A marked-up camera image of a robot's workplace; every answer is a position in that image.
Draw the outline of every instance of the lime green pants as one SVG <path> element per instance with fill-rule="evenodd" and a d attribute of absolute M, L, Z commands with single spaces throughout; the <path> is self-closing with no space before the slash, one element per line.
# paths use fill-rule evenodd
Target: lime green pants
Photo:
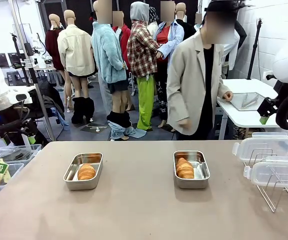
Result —
<path fill-rule="evenodd" d="M 151 116 L 154 105 L 154 77 L 150 75 L 137 78 L 139 120 L 137 128 L 142 130 L 151 129 Z"/>

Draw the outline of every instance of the denim shirt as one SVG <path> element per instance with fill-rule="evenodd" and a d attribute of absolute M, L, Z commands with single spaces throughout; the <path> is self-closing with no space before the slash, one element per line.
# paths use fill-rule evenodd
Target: denim shirt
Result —
<path fill-rule="evenodd" d="M 156 33 L 153 36 L 153 39 L 156 41 L 158 34 L 162 31 L 162 29 L 164 28 L 166 22 L 161 22 L 158 25 L 158 29 L 156 31 Z M 165 59 L 167 56 L 169 56 L 168 58 L 168 64 L 167 64 L 167 68 L 170 65 L 170 60 L 172 57 L 172 54 L 174 52 L 174 49 L 176 48 L 177 45 L 179 45 L 184 38 L 184 29 L 181 25 L 179 25 L 176 20 L 174 20 L 169 28 L 169 32 L 168 32 L 168 42 L 163 44 L 162 46 L 159 47 L 159 49 L 157 49 L 157 51 L 160 51 L 163 54 L 163 59 Z"/>

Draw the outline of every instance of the beige blazer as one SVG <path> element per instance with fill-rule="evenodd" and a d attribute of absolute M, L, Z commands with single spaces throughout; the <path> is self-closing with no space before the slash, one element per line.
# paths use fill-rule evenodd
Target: beige blazer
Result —
<path fill-rule="evenodd" d="M 223 46 L 215 44 L 211 83 L 213 124 L 217 97 L 222 98 L 229 91 L 221 78 L 223 52 Z M 204 48 L 198 30 L 195 35 L 177 46 L 167 74 L 167 121 L 181 134 L 192 135 L 198 129 L 206 94 L 205 75 Z M 186 118 L 191 120 L 192 126 L 190 129 L 179 126 L 178 122 Z"/>
<path fill-rule="evenodd" d="M 68 72 L 76 76 L 94 73 L 91 36 L 87 32 L 69 24 L 59 33 L 57 44 L 60 61 Z"/>

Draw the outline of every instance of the gray hoodie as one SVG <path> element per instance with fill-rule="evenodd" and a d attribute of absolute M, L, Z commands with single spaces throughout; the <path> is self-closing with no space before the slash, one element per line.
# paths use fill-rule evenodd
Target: gray hoodie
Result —
<path fill-rule="evenodd" d="M 149 7 L 150 5 L 135 1 L 130 5 L 130 19 L 133 21 L 149 21 Z"/>

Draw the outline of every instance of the dark red sweater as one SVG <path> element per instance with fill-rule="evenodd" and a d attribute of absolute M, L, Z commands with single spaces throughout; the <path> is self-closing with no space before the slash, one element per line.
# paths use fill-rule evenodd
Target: dark red sweater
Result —
<path fill-rule="evenodd" d="M 53 58 L 53 66 L 56 70 L 64 70 L 61 63 L 59 46 L 58 46 L 58 36 L 61 29 L 48 30 L 45 35 L 45 47 L 46 51 Z"/>
<path fill-rule="evenodd" d="M 114 30 L 114 32 L 116 32 L 116 30 L 118 29 L 118 26 L 113 26 L 112 29 Z M 126 62 L 127 68 L 130 69 L 130 63 L 128 60 L 128 51 L 126 46 L 128 45 L 128 40 L 130 38 L 131 35 L 131 30 L 128 28 L 128 26 L 126 26 L 125 24 L 123 25 L 123 27 L 121 28 L 121 34 L 122 36 L 119 38 L 120 39 L 120 49 L 122 51 L 122 56 L 123 56 L 123 60 Z"/>

